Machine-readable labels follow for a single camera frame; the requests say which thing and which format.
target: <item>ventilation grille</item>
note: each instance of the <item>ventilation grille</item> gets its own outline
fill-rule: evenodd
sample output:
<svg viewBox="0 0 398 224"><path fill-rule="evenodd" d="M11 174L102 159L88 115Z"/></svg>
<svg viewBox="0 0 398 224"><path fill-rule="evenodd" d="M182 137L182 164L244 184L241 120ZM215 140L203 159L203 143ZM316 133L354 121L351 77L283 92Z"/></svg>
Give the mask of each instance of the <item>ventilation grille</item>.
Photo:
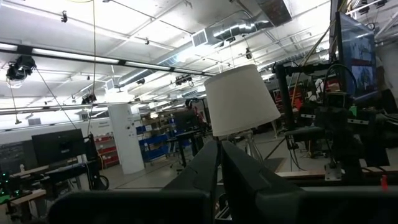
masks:
<svg viewBox="0 0 398 224"><path fill-rule="evenodd" d="M40 120L40 118L28 119L27 122L29 123L29 126L42 124L42 121Z"/></svg>
<svg viewBox="0 0 398 224"><path fill-rule="evenodd" d="M201 44L207 44L207 36L204 29L192 35L192 44L194 47L197 47Z"/></svg>
<svg viewBox="0 0 398 224"><path fill-rule="evenodd" d="M192 95L195 95L195 94L197 94L198 92L196 91L196 90L193 90L193 91L191 91L191 92L189 92L189 93L184 93L183 95L182 95L182 97L187 97L187 96L192 96Z"/></svg>

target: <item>concrete floor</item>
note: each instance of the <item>concrete floor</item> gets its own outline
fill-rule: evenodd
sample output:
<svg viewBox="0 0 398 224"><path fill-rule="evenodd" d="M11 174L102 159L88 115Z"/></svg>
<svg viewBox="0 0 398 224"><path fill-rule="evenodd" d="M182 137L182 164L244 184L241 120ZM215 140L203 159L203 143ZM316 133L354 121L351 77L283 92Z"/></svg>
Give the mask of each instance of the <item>concrete floor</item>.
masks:
<svg viewBox="0 0 398 224"><path fill-rule="evenodd" d="M268 132L255 135L254 140L262 156L266 157L282 138L276 139L273 132ZM244 142L239 142L238 147L243 149ZM398 165L398 149L388 149L387 153L391 165ZM319 157L317 159L307 158L306 152L297 151L296 155L299 166L305 170L323 170L323 166L329 162L329 159L324 157ZM270 156L270 158L277 157L287 158L279 172L299 170L295 164L290 166L290 154L287 150L286 142L283 142L273 155ZM176 157L170 157L155 161L153 166L147 164L144 171L135 174L123 175L121 166L110 167L101 172L109 179L110 189L161 189L177 176L177 166L179 166L178 159Z"/></svg>

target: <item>wooden table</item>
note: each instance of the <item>wooden table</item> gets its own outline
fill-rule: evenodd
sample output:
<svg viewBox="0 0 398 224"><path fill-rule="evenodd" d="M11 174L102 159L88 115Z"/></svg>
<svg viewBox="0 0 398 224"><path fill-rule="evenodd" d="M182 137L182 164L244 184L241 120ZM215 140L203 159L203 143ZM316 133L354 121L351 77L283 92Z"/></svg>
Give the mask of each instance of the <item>wooden table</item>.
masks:
<svg viewBox="0 0 398 224"><path fill-rule="evenodd" d="M34 190L32 191L32 193L30 195L26 195L20 198L17 198L15 200L11 199L11 205L15 206L15 205L20 205L24 202L29 202L31 200L35 200L41 196L44 196L47 192L44 189L39 189L39 190ZM7 204L4 203L2 205L0 205L0 208L5 209L7 208Z"/></svg>

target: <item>lamp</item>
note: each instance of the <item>lamp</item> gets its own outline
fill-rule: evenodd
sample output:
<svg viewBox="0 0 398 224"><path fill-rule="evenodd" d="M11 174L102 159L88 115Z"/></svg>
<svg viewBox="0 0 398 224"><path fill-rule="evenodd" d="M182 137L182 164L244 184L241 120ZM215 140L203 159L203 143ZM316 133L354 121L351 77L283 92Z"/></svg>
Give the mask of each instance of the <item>lamp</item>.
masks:
<svg viewBox="0 0 398 224"><path fill-rule="evenodd" d="M213 76L205 81L211 127L214 136L247 131L280 117L266 84L255 65L245 65ZM252 140L245 132L248 154L262 160Z"/></svg>

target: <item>table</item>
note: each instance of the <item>table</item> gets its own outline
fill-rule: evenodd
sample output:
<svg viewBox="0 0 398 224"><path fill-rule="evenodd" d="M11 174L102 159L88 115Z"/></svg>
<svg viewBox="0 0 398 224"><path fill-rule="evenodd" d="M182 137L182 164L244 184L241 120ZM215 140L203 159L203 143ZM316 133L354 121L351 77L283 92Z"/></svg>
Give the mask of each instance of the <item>table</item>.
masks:
<svg viewBox="0 0 398 224"><path fill-rule="evenodd" d="M15 207L15 206L21 206L21 221L22 222L28 222L32 219L32 215L30 212L30 206L29 206L29 202L31 200L37 200L40 199L42 197L44 197L46 195L46 190L44 189L38 189L38 190L33 190L31 194L23 196L23 197L19 197L16 199L10 199L9 203L4 203L2 205L0 205L0 208L5 210L9 210L9 207ZM39 216L41 215L45 215L45 209L43 209L43 211L40 212L39 209L40 206L38 206L38 204L36 203L36 209L37 209L37 213Z"/></svg>

